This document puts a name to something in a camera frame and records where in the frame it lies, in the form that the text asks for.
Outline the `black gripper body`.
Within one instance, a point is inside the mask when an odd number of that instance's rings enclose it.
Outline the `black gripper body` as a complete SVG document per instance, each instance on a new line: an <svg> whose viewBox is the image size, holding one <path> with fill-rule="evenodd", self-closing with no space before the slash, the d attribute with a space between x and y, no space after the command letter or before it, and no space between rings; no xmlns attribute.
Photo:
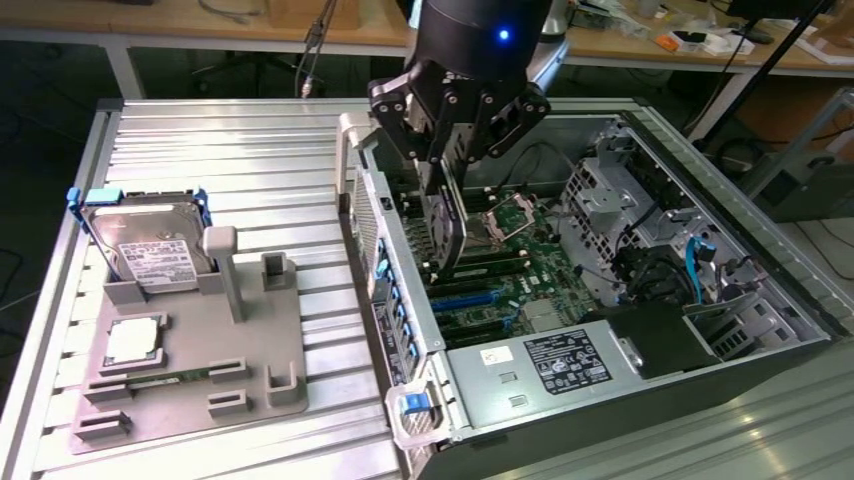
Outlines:
<svg viewBox="0 0 854 480"><path fill-rule="evenodd" d="M526 82L548 1L424 1L404 78Z"/></svg>

